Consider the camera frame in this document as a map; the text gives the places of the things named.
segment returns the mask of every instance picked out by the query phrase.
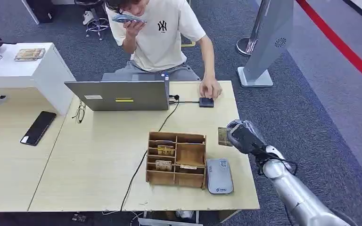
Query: man's left hand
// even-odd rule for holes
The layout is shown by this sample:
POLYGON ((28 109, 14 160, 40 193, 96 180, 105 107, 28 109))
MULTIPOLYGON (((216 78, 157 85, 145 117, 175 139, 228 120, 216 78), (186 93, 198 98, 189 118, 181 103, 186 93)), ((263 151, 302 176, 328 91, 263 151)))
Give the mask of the man's left hand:
POLYGON ((221 95, 222 88, 216 78, 205 76, 199 85, 199 93, 202 97, 216 99, 221 95))

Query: red line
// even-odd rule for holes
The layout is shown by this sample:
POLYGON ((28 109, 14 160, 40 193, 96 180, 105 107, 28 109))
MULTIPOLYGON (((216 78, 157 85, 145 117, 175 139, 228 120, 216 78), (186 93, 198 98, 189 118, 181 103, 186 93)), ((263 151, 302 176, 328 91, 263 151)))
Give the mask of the red line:
POLYGON ((362 73, 362 59, 324 22, 306 0, 296 0, 325 36, 362 73))

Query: desk surface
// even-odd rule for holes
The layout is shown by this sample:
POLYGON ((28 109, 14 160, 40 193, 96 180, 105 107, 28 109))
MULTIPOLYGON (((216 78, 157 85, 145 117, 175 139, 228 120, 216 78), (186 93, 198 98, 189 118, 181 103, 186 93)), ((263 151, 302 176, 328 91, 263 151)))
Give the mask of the desk surface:
POLYGON ((58 116, 37 146, 20 139, 41 111, 55 112, 34 88, 0 89, 0 211, 27 211, 64 117, 58 116))
MULTIPOLYGON (((198 82, 171 82, 170 93, 181 101, 196 101, 198 82)), ((249 159, 234 147, 218 145, 217 128, 238 118, 230 81, 215 108, 180 104, 162 131, 207 135, 207 158, 227 158, 234 192, 212 195, 207 190, 151 186, 145 182, 145 161, 136 175, 123 210, 258 209, 249 159)), ((92 112, 81 124, 71 119, 73 100, 29 211, 119 210, 132 175, 148 145, 148 132, 157 131, 175 107, 163 112, 92 112)))

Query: office chair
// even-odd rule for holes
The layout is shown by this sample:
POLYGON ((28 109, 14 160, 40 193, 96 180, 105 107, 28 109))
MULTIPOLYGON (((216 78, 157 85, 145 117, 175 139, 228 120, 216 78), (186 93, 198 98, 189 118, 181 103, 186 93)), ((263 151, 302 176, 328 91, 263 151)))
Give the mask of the office chair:
POLYGON ((96 8, 102 7, 103 0, 74 0, 74 3, 84 8, 84 10, 91 11, 94 17, 94 19, 89 21, 87 24, 87 30, 85 31, 87 33, 86 37, 90 36, 88 32, 98 32, 99 40, 103 40, 100 32, 109 27, 109 22, 105 18, 99 18, 96 13, 96 8))

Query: robotic arm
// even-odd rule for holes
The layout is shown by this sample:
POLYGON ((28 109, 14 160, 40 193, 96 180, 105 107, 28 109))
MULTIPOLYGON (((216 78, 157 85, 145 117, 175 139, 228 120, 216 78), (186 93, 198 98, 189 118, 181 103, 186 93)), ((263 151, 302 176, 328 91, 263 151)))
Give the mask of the robotic arm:
POLYGON ((274 185, 279 198, 301 226, 356 226, 346 215, 332 212, 291 172, 291 164, 264 139, 249 121, 234 120, 227 126, 228 140, 244 154, 252 154, 259 167, 274 185))

